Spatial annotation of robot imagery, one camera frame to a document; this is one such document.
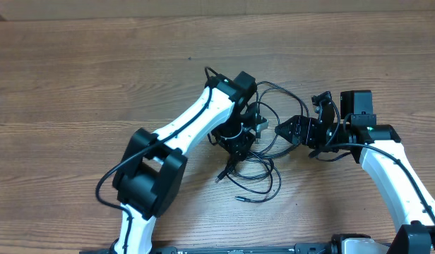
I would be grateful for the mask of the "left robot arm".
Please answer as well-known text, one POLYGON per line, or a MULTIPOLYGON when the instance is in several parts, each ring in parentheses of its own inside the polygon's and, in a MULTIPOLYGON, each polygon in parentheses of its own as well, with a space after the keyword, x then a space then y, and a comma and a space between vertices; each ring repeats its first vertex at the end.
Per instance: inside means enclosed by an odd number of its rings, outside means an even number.
POLYGON ((189 153, 207 135, 230 155, 246 158, 256 137, 254 77, 241 72, 231 80, 207 68, 201 96, 171 123, 150 133, 140 128, 131 137, 112 181, 122 211, 119 238, 111 253, 149 253, 155 222, 179 192, 189 153))

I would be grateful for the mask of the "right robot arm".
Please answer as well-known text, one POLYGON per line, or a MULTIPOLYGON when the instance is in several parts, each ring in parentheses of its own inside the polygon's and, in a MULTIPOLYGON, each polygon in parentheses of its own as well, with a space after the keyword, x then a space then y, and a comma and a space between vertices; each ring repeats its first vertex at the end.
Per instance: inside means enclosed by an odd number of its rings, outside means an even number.
POLYGON ((342 151, 368 173, 381 194, 396 235, 378 243, 364 234, 335 234, 311 253, 430 253, 435 251, 435 199, 409 163, 394 127, 378 124, 369 90, 340 94, 340 108, 329 92, 313 96, 316 118, 295 115, 275 127, 293 145, 311 148, 310 158, 342 151))

